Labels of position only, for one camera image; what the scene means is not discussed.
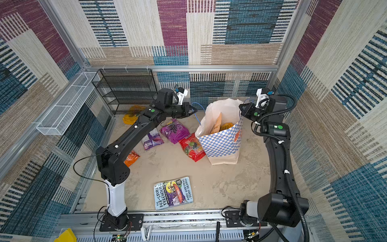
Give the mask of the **yellow fruit jelly bag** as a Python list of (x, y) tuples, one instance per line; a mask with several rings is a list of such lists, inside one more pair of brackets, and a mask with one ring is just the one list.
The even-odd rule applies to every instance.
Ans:
[(225, 131), (225, 130), (227, 130), (227, 129), (232, 128), (233, 126), (234, 126), (233, 123), (225, 123), (225, 124), (222, 124), (222, 125), (220, 126), (219, 131), (220, 131), (220, 132)]

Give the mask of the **blue checkered paper bag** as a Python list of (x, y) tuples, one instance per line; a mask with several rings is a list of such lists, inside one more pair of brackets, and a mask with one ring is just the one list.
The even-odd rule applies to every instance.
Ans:
[[(209, 104), (199, 127), (195, 132), (206, 156), (212, 165), (237, 164), (241, 147), (243, 119), (240, 116), (239, 99), (218, 100)], [(222, 123), (233, 123), (225, 131), (210, 134), (216, 119), (222, 113)]]

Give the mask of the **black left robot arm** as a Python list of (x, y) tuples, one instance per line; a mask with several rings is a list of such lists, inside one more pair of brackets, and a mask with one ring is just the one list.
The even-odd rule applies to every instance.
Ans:
[(136, 225), (130, 219), (125, 203), (125, 183), (130, 175), (130, 168), (125, 164), (125, 160), (131, 151), (166, 118), (183, 119), (197, 111), (189, 102), (153, 102), (140, 113), (135, 124), (122, 136), (107, 147), (97, 149), (97, 167), (106, 183), (107, 191), (107, 208), (101, 221), (100, 232), (129, 231)]

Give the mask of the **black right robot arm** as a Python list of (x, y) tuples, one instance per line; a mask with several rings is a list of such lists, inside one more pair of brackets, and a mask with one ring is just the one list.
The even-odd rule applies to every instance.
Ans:
[(294, 96), (288, 94), (271, 95), (262, 100), (264, 105), (243, 103), (239, 106), (243, 117), (249, 119), (252, 132), (264, 139), (269, 155), (271, 183), (268, 194), (260, 197), (256, 205), (255, 217), (265, 222), (282, 241), (286, 237), (278, 229), (302, 226), (303, 240), (310, 240), (305, 214), (309, 209), (308, 199), (303, 198), (294, 179), (290, 158), (290, 128), (283, 122), (283, 115), (297, 105)]

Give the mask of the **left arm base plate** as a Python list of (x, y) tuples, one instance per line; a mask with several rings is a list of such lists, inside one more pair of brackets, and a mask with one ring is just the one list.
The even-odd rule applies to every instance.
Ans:
[(144, 214), (125, 214), (115, 217), (108, 212), (105, 213), (100, 232), (139, 231), (143, 226)]

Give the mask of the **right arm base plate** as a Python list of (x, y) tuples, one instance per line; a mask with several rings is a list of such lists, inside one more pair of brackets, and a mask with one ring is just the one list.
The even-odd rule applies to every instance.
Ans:
[(267, 222), (261, 222), (256, 217), (241, 215), (239, 210), (225, 210), (222, 215), (226, 219), (227, 227), (262, 227), (268, 225)]

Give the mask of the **red fruit jelly bag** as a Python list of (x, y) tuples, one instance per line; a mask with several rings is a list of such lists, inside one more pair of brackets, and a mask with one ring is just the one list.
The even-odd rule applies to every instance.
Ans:
[(192, 133), (179, 141), (184, 153), (194, 162), (201, 160), (206, 153), (195, 133)]

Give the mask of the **orange potato chip bag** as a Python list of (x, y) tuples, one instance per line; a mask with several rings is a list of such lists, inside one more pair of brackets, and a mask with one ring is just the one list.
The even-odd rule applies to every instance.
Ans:
[(215, 124), (210, 132), (211, 135), (220, 132), (221, 123), (222, 123), (222, 113), (220, 113), (218, 118), (216, 119)]

